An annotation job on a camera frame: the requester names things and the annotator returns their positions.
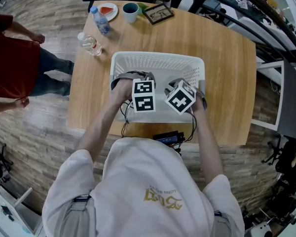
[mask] white plate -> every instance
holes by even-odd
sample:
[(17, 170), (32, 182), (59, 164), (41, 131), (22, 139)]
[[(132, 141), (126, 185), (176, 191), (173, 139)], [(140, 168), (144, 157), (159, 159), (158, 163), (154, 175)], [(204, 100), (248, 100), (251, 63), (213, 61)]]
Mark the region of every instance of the white plate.
[(107, 18), (108, 21), (111, 21), (114, 17), (116, 17), (116, 15), (118, 13), (118, 8), (114, 3), (107, 2), (107, 3), (103, 3), (103, 4), (99, 5), (98, 6), (99, 11), (102, 7), (113, 8), (113, 11), (111, 11), (109, 14), (105, 15), (105, 17)]

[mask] hand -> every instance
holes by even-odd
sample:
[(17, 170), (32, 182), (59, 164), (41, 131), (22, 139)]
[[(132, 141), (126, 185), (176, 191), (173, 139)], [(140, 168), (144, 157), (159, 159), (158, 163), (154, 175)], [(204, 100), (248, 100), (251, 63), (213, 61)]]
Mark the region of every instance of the hand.
[(115, 88), (112, 90), (111, 95), (115, 97), (115, 101), (120, 104), (132, 98), (133, 80), (121, 78)]
[(192, 110), (194, 113), (198, 111), (205, 112), (204, 106), (203, 106), (203, 100), (199, 94), (196, 94), (196, 101), (192, 105)]
[(30, 103), (28, 97), (22, 97), (14, 101), (15, 108), (25, 108)]
[(38, 42), (39, 44), (43, 44), (45, 42), (45, 36), (43, 34), (33, 34), (30, 36), (30, 39)]

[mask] black cable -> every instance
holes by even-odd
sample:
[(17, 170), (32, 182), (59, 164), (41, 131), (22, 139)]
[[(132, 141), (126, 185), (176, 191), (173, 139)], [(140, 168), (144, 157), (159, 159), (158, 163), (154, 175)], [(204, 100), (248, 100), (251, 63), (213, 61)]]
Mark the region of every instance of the black cable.
[(175, 143), (175, 144), (172, 145), (172, 148), (173, 149), (174, 149), (175, 146), (179, 145), (178, 148), (176, 148), (175, 150), (179, 149), (181, 147), (181, 144), (183, 142), (187, 142), (187, 141), (192, 140), (193, 139), (193, 136), (194, 136), (194, 133), (196, 131), (196, 128), (197, 128), (196, 117), (192, 113), (190, 113), (190, 112), (187, 112), (187, 113), (191, 114), (191, 116), (192, 116), (192, 132), (191, 132), (191, 135), (188, 137), (188, 139), (186, 139), (185, 141), (182, 141), (182, 142), (179, 142), (179, 143)]
[(190, 113), (190, 114), (191, 114), (192, 117), (193, 117), (193, 121), (192, 121), (192, 133), (191, 133), (191, 135), (189, 136), (189, 138), (188, 138), (187, 140), (185, 140), (185, 142), (190, 141), (190, 140), (193, 139), (194, 132), (196, 131), (196, 128), (197, 128), (196, 117), (195, 117), (192, 113)]
[[(131, 104), (131, 103), (133, 103), (133, 101), (129, 100), (129, 104)], [(132, 106), (130, 106), (130, 108), (132, 108), (132, 109), (134, 108), (134, 103)]]
[(124, 118), (125, 118), (125, 124), (123, 125), (122, 131), (121, 131), (122, 138), (125, 137), (124, 133), (126, 131), (126, 126), (127, 126), (127, 124), (129, 124), (128, 119), (127, 119), (127, 110), (128, 110), (128, 107), (130, 107), (130, 105), (131, 105), (132, 102), (133, 101), (131, 101), (129, 103), (126, 103), (126, 102), (123, 103), (123, 104), (126, 104), (127, 105), (127, 107), (125, 109), (125, 113), (122, 111), (122, 106), (120, 106), (120, 108), (119, 108), (120, 111), (122, 112)]

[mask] black and white marker cube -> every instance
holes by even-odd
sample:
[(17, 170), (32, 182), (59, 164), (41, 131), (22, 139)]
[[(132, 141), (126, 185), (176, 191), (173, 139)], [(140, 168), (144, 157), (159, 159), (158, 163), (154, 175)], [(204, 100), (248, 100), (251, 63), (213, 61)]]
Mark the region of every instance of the black and white marker cube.
[(165, 102), (178, 114), (184, 113), (196, 101), (196, 90), (184, 80), (167, 95)]
[(154, 80), (133, 80), (132, 99), (134, 112), (155, 112)]

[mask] plastic bottle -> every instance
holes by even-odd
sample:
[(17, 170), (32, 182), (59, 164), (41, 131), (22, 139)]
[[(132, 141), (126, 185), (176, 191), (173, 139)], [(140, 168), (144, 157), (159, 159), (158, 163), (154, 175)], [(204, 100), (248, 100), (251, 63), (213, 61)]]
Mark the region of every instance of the plastic bottle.
[(87, 52), (93, 56), (100, 55), (102, 53), (102, 47), (97, 43), (96, 39), (91, 35), (85, 33), (78, 34), (79, 45), (87, 50)]
[(100, 33), (103, 35), (110, 34), (110, 24), (107, 18), (101, 12), (99, 12), (98, 8), (96, 6), (93, 6), (91, 7), (90, 12), (92, 13), (93, 20), (99, 28)]

